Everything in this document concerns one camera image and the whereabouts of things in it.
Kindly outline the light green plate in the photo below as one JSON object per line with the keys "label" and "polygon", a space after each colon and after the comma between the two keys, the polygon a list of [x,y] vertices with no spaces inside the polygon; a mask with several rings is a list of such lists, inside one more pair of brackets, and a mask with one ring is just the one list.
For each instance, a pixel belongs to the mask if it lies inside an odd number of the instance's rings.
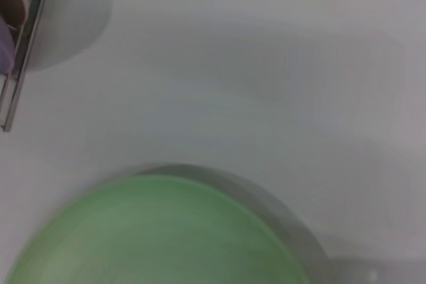
{"label": "light green plate", "polygon": [[58,213],[7,284],[311,284],[254,212],[173,176],[134,176]]}

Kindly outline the lilac plate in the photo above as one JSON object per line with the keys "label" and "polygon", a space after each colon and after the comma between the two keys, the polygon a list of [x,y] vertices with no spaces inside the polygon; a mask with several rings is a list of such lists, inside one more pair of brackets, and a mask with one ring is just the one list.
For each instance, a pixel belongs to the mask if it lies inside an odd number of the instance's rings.
{"label": "lilac plate", "polygon": [[0,74],[10,74],[15,65],[15,47],[12,34],[0,16]]}

